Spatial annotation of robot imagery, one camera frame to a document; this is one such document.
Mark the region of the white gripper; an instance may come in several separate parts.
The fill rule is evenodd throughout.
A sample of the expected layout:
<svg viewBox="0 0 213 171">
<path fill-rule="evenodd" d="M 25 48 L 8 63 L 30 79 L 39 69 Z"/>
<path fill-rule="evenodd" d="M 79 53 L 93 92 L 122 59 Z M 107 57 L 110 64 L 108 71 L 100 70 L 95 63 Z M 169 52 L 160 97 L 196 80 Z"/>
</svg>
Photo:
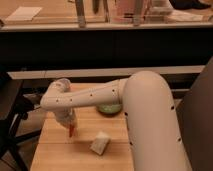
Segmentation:
<svg viewBox="0 0 213 171">
<path fill-rule="evenodd" d="M 70 125 L 74 125 L 75 128 L 77 127 L 77 117 L 75 111 L 72 108 L 56 110 L 54 111 L 54 115 L 56 121 L 68 130 Z"/>
</svg>

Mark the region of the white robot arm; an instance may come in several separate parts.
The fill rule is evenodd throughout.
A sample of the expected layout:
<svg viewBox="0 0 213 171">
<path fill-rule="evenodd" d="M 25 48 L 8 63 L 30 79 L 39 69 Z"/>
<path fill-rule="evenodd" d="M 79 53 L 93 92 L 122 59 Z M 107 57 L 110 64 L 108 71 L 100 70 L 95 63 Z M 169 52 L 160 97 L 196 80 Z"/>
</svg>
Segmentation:
<svg viewBox="0 0 213 171">
<path fill-rule="evenodd" d="M 192 171 L 171 89 L 156 72 L 140 71 L 80 91 L 71 91 L 68 79 L 58 79 L 40 104 L 62 122 L 75 107 L 121 104 L 134 171 Z"/>
</svg>

